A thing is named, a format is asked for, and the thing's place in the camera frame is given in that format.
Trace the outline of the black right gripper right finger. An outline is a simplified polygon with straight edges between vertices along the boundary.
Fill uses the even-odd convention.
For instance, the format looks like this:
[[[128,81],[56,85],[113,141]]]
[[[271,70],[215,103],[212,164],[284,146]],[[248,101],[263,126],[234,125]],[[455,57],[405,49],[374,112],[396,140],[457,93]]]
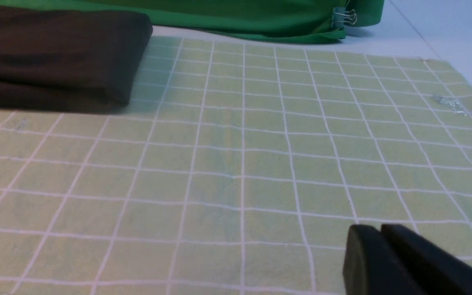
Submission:
[[[472,266],[403,225],[383,224],[381,233],[428,295],[472,295]]]

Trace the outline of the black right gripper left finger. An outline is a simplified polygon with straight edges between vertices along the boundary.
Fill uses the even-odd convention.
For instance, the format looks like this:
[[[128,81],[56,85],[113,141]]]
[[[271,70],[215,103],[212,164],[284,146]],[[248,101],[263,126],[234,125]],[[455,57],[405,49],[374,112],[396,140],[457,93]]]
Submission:
[[[424,295],[395,251],[373,226],[348,229],[343,260],[347,295]]]

